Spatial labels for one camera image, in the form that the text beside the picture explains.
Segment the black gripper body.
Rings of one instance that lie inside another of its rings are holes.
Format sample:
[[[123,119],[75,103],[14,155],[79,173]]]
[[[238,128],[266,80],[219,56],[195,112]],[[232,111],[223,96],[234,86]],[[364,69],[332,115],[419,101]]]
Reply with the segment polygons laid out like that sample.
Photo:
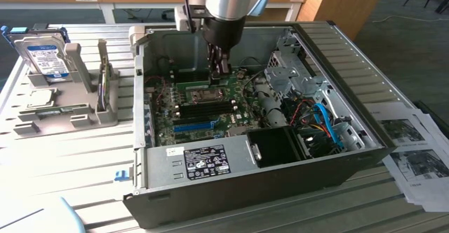
[[[240,42],[246,19],[246,17],[235,21],[226,21],[214,17],[204,19],[203,36],[208,43],[210,54],[218,48],[230,52]]]

